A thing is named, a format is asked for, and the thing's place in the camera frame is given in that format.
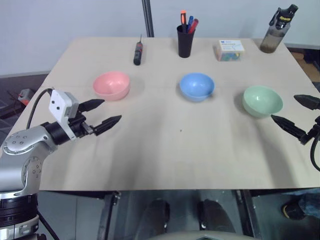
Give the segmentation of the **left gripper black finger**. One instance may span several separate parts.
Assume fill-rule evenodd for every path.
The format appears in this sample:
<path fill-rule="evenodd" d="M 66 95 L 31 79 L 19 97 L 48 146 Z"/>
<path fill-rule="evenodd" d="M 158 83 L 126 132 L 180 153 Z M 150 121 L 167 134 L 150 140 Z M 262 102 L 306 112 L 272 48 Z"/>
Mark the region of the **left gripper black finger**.
<path fill-rule="evenodd" d="M 117 116 L 112 116 L 109 117 L 108 119 L 105 119 L 104 121 L 101 122 L 101 124 L 93 127 L 93 133 L 96 136 L 101 135 L 102 133 L 110 130 L 113 128 L 122 118 L 122 115 L 117 115 Z"/>
<path fill-rule="evenodd" d="M 82 102 L 78 105 L 78 111 L 83 112 L 89 112 L 93 109 L 96 109 L 98 106 L 100 106 L 105 101 L 103 99 L 91 99 L 85 102 Z"/>

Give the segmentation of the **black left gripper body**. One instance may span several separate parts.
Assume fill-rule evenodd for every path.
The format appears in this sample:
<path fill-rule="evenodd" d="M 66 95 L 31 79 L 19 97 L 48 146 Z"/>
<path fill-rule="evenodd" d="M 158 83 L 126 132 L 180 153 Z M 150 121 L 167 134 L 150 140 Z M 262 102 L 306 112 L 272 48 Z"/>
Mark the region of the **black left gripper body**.
<path fill-rule="evenodd" d="M 87 135 L 95 134 L 94 127 L 86 123 L 87 118 L 81 111 L 77 110 L 75 117 L 68 119 L 68 126 L 76 138 L 82 138 Z"/>

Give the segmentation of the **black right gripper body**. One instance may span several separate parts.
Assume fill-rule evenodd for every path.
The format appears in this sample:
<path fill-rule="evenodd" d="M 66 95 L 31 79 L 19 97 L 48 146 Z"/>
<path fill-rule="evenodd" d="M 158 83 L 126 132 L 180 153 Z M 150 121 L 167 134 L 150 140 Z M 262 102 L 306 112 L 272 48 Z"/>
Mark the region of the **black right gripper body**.
<path fill-rule="evenodd" d="M 320 116 L 315 119 L 315 124 L 309 130 L 308 135 L 310 137 L 316 137 L 320 134 Z"/>

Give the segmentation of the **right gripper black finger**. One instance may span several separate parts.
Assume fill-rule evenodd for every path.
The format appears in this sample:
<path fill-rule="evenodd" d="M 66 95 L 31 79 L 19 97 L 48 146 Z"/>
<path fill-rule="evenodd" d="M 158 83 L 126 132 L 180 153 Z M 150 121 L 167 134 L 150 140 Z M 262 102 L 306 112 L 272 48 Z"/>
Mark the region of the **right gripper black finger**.
<path fill-rule="evenodd" d="M 318 97 L 306 94 L 296 94 L 293 97 L 298 103 L 310 110 L 320 109 L 320 99 Z"/>
<path fill-rule="evenodd" d="M 271 118 L 282 130 L 297 138 L 301 144 L 305 145 L 311 139 L 311 137 L 304 130 L 297 127 L 294 122 L 273 114 Z"/>

